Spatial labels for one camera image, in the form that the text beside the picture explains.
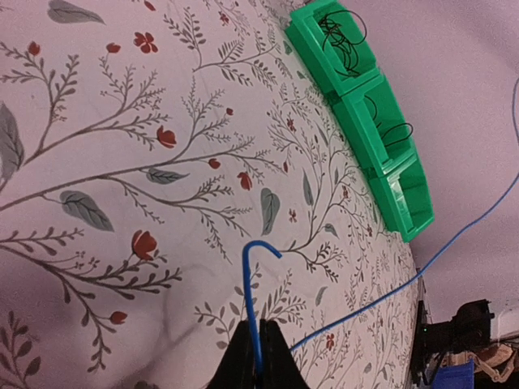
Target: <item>blue object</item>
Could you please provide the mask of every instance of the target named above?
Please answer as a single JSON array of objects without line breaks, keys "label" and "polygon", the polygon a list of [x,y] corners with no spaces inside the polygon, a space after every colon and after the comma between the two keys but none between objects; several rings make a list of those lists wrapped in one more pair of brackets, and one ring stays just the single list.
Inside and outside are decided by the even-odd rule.
[{"label": "blue object", "polygon": [[252,348],[254,350],[256,373],[261,376],[263,373],[263,357],[261,355],[260,334],[258,325],[256,324],[256,316],[254,315],[254,303],[252,302],[251,290],[251,267],[249,266],[249,250],[254,246],[261,246],[269,250],[271,253],[281,258],[281,253],[274,246],[264,241],[251,241],[243,247],[242,266],[243,266],[243,293],[245,295],[245,307],[247,308],[247,318],[249,319],[249,328],[251,329]]},{"label": "blue object", "polygon": [[474,361],[439,369],[432,389],[474,389]]},{"label": "blue object", "polygon": [[[517,118],[516,118],[516,111],[515,111],[515,106],[516,106],[516,103],[517,103],[517,87],[519,86],[519,79],[516,80],[516,83],[514,84],[513,86],[513,97],[512,97],[512,120],[513,120],[513,128],[515,130],[515,133],[516,133],[516,137],[517,137],[517,144],[519,145],[519,127],[517,126]],[[412,277],[410,280],[406,281],[404,284],[400,285],[398,288],[392,290],[391,292],[383,295],[382,297],[379,297],[377,298],[376,300],[374,300],[372,303],[368,304],[367,306],[364,306],[362,307],[361,309],[359,310],[356,310],[355,312],[351,313],[351,314],[348,314],[347,316],[343,317],[343,318],[339,318],[338,320],[336,320],[335,322],[333,323],[330,323],[328,324],[327,326],[324,326],[322,328],[320,328],[319,330],[317,331],[314,331],[312,332],[310,335],[306,336],[305,338],[301,339],[299,342],[297,342],[294,346],[292,346],[292,348],[290,349],[290,351],[294,351],[296,348],[299,348],[301,346],[303,346],[308,340],[310,339],[313,339],[315,338],[316,336],[319,336],[321,334],[323,334],[324,332],[332,329],[333,327],[335,326],[338,326],[339,324],[342,324],[348,320],[350,320],[351,318],[354,318],[355,316],[359,316],[361,313],[373,308],[374,306],[377,306],[379,305],[382,301],[385,301],[387,300],[388,298],[390,298],[391,296],[397,294],[398,292],[400,292],[402,289],[405,289],[407,288],[408,286],[412,285],[414,282],[416,282],[421,276],[423,276],[423,274],[427,271],[427,269],[429,269],[429,267],[432,266],[432,264],[445,252],[448,250],[448,248],[450,246],[452,246],[458,239],[461,235],[463,235],[465,232],[467,232],[469,229],[471,229],[472,227],[474,227],[476,224],[478,224],[481,220],[485,219],[488,215],[490,215],[500,204],[501,202],[504,200],[504,198],[506,198],[506,196],[508,196],[508,194],[512,191],[513,187],[517,184],[517,181],[519,181],[519,172],[517,172],[516,174],[516,177],[513,179],[512,183],[510,184],[510,186],[508,187],[508,189],[497,199],[497,201],[494,203],[494,205],[492,205],[490,208],[488,208],[488,210],[486,210],[480,217],[478,217],[477,219],[471,221],[470,223],[468,223],[465,227],[463,227],[456,235],[454,235],[454,237],[448,241],[432,258],[431,260],[429,260],[429,262],[423,267],[423,269],[421,271],[419,271],[416,276]]]}]

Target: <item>green container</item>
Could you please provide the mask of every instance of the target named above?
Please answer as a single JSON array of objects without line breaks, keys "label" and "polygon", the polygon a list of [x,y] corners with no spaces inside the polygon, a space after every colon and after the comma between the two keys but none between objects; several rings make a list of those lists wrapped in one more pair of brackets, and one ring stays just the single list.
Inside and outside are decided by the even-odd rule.
[{"label": "green container", "polygon": [[[292,22],[285,30],[321,92],[331,100],[345,95],[380,74],[375,55],[366,41],[355,46],[358,65],[354,69],[357,75],[348,73],[343,63],[343,53],[332,46],[329,38],[326,39],[319,21],[327,14],[344,10],[345,8],[335,0],[313,2],[292,12],[290,14]],[[362,40],[363,32],[349,12],[330,15],[328,20],[340,24],[339,29],[342,34],[351,42]]]},{"label": "green container", "polygon": [[382,75],[332,103],[332,109],[367,178],[383,177],[416,154],[405,122],[388,81]]},{"label": "green container", "polygon": [[401,233],[404,242],[415,239],[434,219],[431,196],[418,155],[385,177],[369,184],[389,231]]}]

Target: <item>blue hook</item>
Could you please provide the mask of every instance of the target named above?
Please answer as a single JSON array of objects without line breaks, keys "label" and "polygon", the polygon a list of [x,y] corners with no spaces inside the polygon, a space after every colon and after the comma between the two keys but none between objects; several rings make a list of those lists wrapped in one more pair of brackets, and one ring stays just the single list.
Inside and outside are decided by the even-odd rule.
[{"label": "blue hook", "polygon": [[249,319],[249,328],[251,329],[252,348],[254,350],[256,373],[261,376],[263,374],[263,356],[261,354],[260,334],[256,317],[254,315],[254,304],[252,303],[251,291],[251,267],[249,266],[249,250],[254,246],[262,246],[271,253],[281,258],[281,253],[275,247],[269,245],[265,241],[250,241],[243,247],[242,265],[243,265],[243,293],[245,294],[245,307],[247,308],[247,317]]}]

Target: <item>blue cord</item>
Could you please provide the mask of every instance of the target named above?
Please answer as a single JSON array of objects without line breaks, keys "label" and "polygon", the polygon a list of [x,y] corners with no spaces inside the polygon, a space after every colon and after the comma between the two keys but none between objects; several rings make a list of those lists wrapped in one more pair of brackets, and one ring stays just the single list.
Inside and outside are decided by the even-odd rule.
[{"label": "blue cord", "polygon": [[254,303],[252,302],[251,290],[251,268],[249,266],[249,250],[254,246],[262,246],[271,253],[281,258],[281,253],[273,246],[264,241],[251,241],[243,247],[242,265],[243,265],[243,293],[245,294],[245,307],[247,308],[247,317],[249,319],[249,328],[251,329],[252,348],[254,350],[255,370],[256,374],[261,376],[263,373],[263,356],[261,354],[260,334],[258,333],[258,325],[254,314]]},{"label": "blue cord", "polygon": [[[513,97],[512,97],[512,121],[513,121],[513,128],[514,130],[516,131],[516,137],[517,137],[517,143],[519,144],[519,127],[517,126],[517,119],[516,119],[516,112],[515,112],[515,106],[516,106],[516,102],[517,102],[517,86],[519,85],[519,79],[517,79],[515,85],[513,86]],[[407,288],[408,286],[410,286],[411,284],[413,284],[414,282],[416,282],[418,280],[418,278],[420,278],[421,276],[423,276],[423,274],[427,271],[427,269],[429,267],[431,267],[431,265],[445,252],[448,250],[448,248],[450,246],[452,246],[454,244],[455,241],[457,241],[457,239],[463,235],[466,231],[468,231],[469,229],[471,229],[472,227],[474,227],[476,224],[478,224],[481,220],[485,219],[488,215],[490,215],[500,204],[501,202],[504,200],[504,198],[506,196],[508,196],[508,194],[512,191],[513,187],[517,184],[517,181],[519,180],[519,172],[517,173],[516,177],[513,179],[512,183],[510,184],[510,186],[508,187],[508,189],[501,195],[501,197],[499,197],[499,199],[494,203],[494,205],[492,205],[485,213],[483,213],[479,218],[477,218],[476,220],[474,221],[471,221],[470,223],[468,223],[465,227],[463,227],[463,229],[461,229],[456,235],[454,235],[454,237],[447,242],[447,244],[445,246],[443,246],[440,251],[438,251],[432,258],[431,260],[427,263],[427,265],[422,269],[420,270],[416,276],[414,276],[413,278],[411,278],[409,281],[405,282],[404,284],[400,285],[398,288],[392,290],[391,292],[385,294],[384,296],[376,299],[375,301],[373,301],[372,303],[368,304],[367,306],[364,306],[363,308],[359,309],[359,310],[356,310],[355,312],[351,313],[351,314],[348,314],[347,316],[343,317],[343,318],[339,318],[338,320],[336,320],[335,322],[333,323],[330,323],[328,324],[327,326],[324,326],[322,327],[321,329],[317,330],[317,331],[314,331],[312,332],[310,335],[306,336],[305,338],[301,339],[299,342],[297,342],[294,346],[292,346],[292,348],[290,349],[290,351],[294,351],[295,349],[303,346],[308,340],[311,340],[313,338],[315,338],[316,336],[319,336],[321,335],[322,333],[332,329],[333,327],[335,326],[338,326],[339,324],[342,324],[348,320],[350,320],[351,318],[354,318],[356,316],[359,316],[361,313],[373,308],[374,306],[380,304],[382,301],[384,300],[387,300],[388,298],[390,298],[391,296],[397,294],[398,292],[400,292],[402,289],[405,289]]]}]

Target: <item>floral pattern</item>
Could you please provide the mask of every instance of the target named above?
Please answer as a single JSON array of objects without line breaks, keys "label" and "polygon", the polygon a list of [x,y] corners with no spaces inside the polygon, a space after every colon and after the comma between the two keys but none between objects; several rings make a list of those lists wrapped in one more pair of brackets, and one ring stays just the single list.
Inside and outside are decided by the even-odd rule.
[{"label": "floral pattern", "polygon": [[[251,239],[289,344],[414,274],[283,33],[300,6],[1,1],[0,387],[203,387]],[[402,388],[416,295],[297,349],[308,385]]]}]

